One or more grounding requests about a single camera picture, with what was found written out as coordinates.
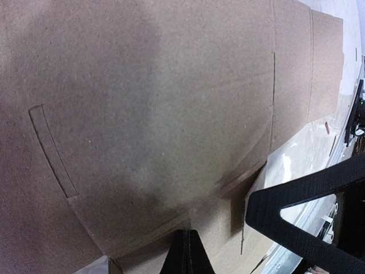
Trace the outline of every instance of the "folded cardboard panel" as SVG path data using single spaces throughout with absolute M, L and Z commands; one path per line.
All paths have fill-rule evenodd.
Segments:
M 336 110 L 343 70 L 343 20 L 312 10 L 313 69 L 308 122 Z
M 241 217 L 244 217 L 245 206 L 249 195 L 256 190 L 263 189 L 265 186 L 266 177 L 266 167 L 264 167 L 261 172 L 257 175 L 254 184 L 248 193 L 245 193 L 241 197 L 242 211 Z M 265 257 L 267 251 L 272 246 L 273 241 L 255 231 L 254 229 L 248 227 L 244 224 L 243 233 L 242 230 L 239 233 L 231 235 L 231 237 L 225 242 L 225 244 L 220 248 L 219 252 L 212 256 L 212 266 L 216 273 L 245 273 L 251 274 L 255 267 L 260 263 L 262 258 Z M 209 241 L 214 241 L 214 238 L 205 239 L 203 243 Z M 260 265 L 254 273 L 260 273 L 259 270 L 262 269 L 263 265 Z
M 169 232 L 187 219 L 191 200 L 266 160 L 273 104 L 269 0 L 62 0 L 28 8 L 4 7 L 1 25 L 14 31 L 2 29 L 11 50 L 2 75 L 10 80 L 2 78 L 1 87 L 26 109 L 44 104 L 33 109 L 28 132 L 40 133 L 43 164 L 51 166 L 39 176 L 53 171 L 59 198 L 67 198 L 103 253 L 118 257 Z M 68 220 L 66 226 L 85 233 L 74 215 Z M 63 239 L 68 233 L 81 232 L 70 229 Z M 98 248 L 90 238 L 83 242 L 91 244 L 83 256 L 95 259 Z M 61 256 L 47 266 L 75 266 L 75 258 L 81 267 L 89 263 L 85 257 Z
M 312 65 L 310 8 L 298 1 L 275 0 L 275 151 L 307 123 Z

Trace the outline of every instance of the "black plastic bracket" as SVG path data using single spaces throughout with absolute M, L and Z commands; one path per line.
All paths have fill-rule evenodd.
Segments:
M 196 230 L 178 230 L 160 274 L 214 274 Z
M 280 216 L 283 208 L 346 191 L 348 186 L 361 182 L 365 182 L 365 155 L 285 184 L 253 192 L 248 202 L 246 223 L 331 274 L 365 273 L 365 261 L 325 243 Z
M 359 102 L 362 99 L 362 91 L 364 86 L 364 80 L 359 81 L 358 89 L 356 90 L 354 104 L 352 105 L 352 109 L 350 112 L 350 117 L 348 118 L 346 128 L 345 128 L 345 136 L 344 142 L 346 143 L 346 147 L 350 144 L 351 138 L 350 135 L 355 133 L 356 125 L 358 124 L 358 116 L 359 116 Z

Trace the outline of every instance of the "cardboard sheet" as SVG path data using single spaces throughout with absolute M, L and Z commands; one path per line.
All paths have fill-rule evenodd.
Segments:
M 273 152 L 307 123 L 312 66 L 310 8 L 275 0 Z
M 4 93 L 0 101 L 0 272 L 73 273 L 102 253 L 68 206 L 27 110 Z
M 69 174 L 60 185 L 78 193 L 69 203 L 100 250 L 118 257 L 176 228 L 222 178 L 266 160 L 272 8 L 108 2 L 72 13 L 75 5 L 57 3 L 39 19 L 44 29 L 34 26 L 20 48 L 43 61 L 17 65 L 44 103 L 62 160 L 53 164 Z
M 312 10 L 313 70 L 308 122 L 336 110 L 343 69 L 343 20 Z
M 70 273 L 101 253 L 124 256 L 187 221 L 199 226 L 190 219 L 193 206 L 255 174 L 269 154 L 272 122 L 271 150 L 300 129 L 307 106 L 307 79 L 293 93 L 290 86 L 308 73 L 308 9 L 277 0 L 275 31 L 272 4 L 2 5 L 0 98 L 11 109 L 2 119 L 7 172 L 0 182 L 8 206 L 0 229 L 12 233 L 1 272 Z M 290 40 L 289 19 L 302 40 Z M 313 13 L 309 120 L 336 100 L 341 23 Z M 322 45 L 329 39 L 335 42 Z M 30 111 L 32 124 L 28 110 L 42 104 Z M 232 209 L 217 206 L 223 215 L 208 214 L 204 239 L 218 227 L 229 230 Z M 225 247 L 226 256 L 238 252 L 238 234 L 227 235 L 207 244 L 214 258 Z M 252 239 L 250 247 L 267 244 Z M 232 260 L 242 263 L 233 253 Z
M 241 197 L 242 205 L 245 205 L 245 201 L 247 201 L 250 193 L 264 188 L 265 176 L 266 168 L 264 167 L 257 176 L 257 179 L 255 180 L 249 193 Z M 272 240 L 250 228 L 246 224 L 244 225 L 243 229 L 243 241 L 241 233 L 242 231 L 239 231 L 239 233 L 232 235 L 229 240 L 227 240 L 220 248 L 219 252 L 212 256 L 211 262 L 216 273 L 227 272 L 250 274 L 273 244 Z

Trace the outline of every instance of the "white surface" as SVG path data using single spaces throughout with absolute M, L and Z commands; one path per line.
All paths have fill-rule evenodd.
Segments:
M 358 10 L 360 19 L 362 55 L 365 55 L 365 1 L 358 0 Z

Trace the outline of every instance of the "cardboard flap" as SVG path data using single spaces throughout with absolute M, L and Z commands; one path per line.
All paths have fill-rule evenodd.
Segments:
M 274 6 L 275 91 L 270 152 L 307 123 L 312 66 L 310 8 L 287 0 L 275 0 Z
M 249 194 L 246 196 L 246 201 L 252 192 L 264 187 L 265 175 L 266 167 L 260 172 L 257 180 L 249 191 Z M 243 236 L 243 241 L 241 233 L 231 236 L 231 238 L 222 245 L 219 252 L 212 256 L 211 262 L 216 273 L 251 274 L 273 244 L 272 240 L 248 227 L 246 224 L 243 227 Z M 258 271 L 262 269 L 264 265 L 265 263 L 263 263 L 263 265 L 261 264 L 253 273 L 259 273 Z
M 308 122 L 334 112 L 343 70 L 343 20 L 311 11 L 313 69 Z

